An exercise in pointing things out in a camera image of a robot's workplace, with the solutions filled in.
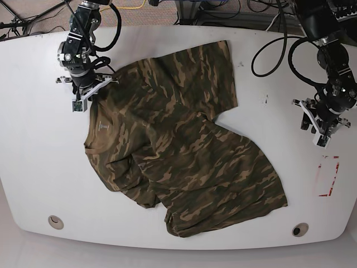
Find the floor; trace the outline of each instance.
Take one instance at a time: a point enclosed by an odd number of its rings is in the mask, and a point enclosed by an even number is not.
[[[48,8],[58,4],[61,0],[40,0],[40,1],[28,1],[28,0],[3,0],[11,9],[13,9],[21,18],[27,18],[37,15]],[[144,0],[113,0],[113,3],[117,7],[138,7]],[[239,3],[242,4],[241,11],[250,12],[247,6],[247,0],[228,0],[229,2],[217,10],[228,11],[236,13],[239,9]],[[73,0],[71,6],[76,9],[81,0]],[[220,1],[210,1],[212,4],[218,4]],[[255,10],[261,10],[262,4],[251,1],[251,7]],[[158,7],[150,6],[148,0],[140,9],[120,9],[119,10],[124,26],[134,25],[172,25],[177,20],[176,6],[174,1],[163,0]],[[275,8],[270,8],[264,13],[277,13]],[[101,26],[115,26],[117,19],[115,14],[111,10],[105,10],[102,13]],[[37,32],[49,32],[49,31],[62,31],[69,29],[70,11],[67,8],[57,9],[44,18],[48,18],[44,21],[38,21],[33,25],[31,33]],[[2,6],[0,6],[0,22],[10,23],[13,16]],[[7,30],[0,30],[0,36],[6,34]]]

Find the camo t-shirt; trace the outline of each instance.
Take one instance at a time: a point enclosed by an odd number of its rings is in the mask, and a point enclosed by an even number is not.
[[[287,206],[281,181],[248,138],[214,124],[237,107],[226,41],[130,64],[95,96],[85,151],[104,185],[144,208],[162,203],[179,237]]]

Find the white table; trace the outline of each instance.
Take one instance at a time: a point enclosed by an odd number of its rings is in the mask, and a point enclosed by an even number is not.
[[[104,46],[114,29],[101,28],[96,35],[97,44]],[[302,110],[291,101],[312,98],[315,89],[299,81],[286,60],[267,78],[256,78],[250,71],[253,55],[278,36],[233,28],[124,27],[117,45],[107,53],[118,69],[139,59],[229,40],[239,107],[222,114],[218,124],[248,136],[266,153],[282,179],[289,206],[191,238],[167,233],[165,207],[145,210],[123,194],[108,191],[91,168],[83,147],[89,113],[72,113],[69,91],[55,84],[57,77],[68,75],[56,57],[66,33],[1,42],[0,178],[18,226],[72,240],[185,250],[274,247],[339,237],[357,197],[357,111],[345,113],[352,128],[333,135],[327,150],[313,146],[313,135],[300,130]],[[273,45],[258,58],[258,72],[277,62],[281,45]],[[357,48],[347,50],[357,75]],[[296,51],[295,65],[311,79],[326,82],[313,46]],[[340,157],[330,197],[319,197],[316,191],[322,155]],[[319,187],[324,186],[319,179]],[[64,229],[49,225],[51,215],[64,221]],[[292,228],[302,222],[309,224],[308,233],[293,237]]]

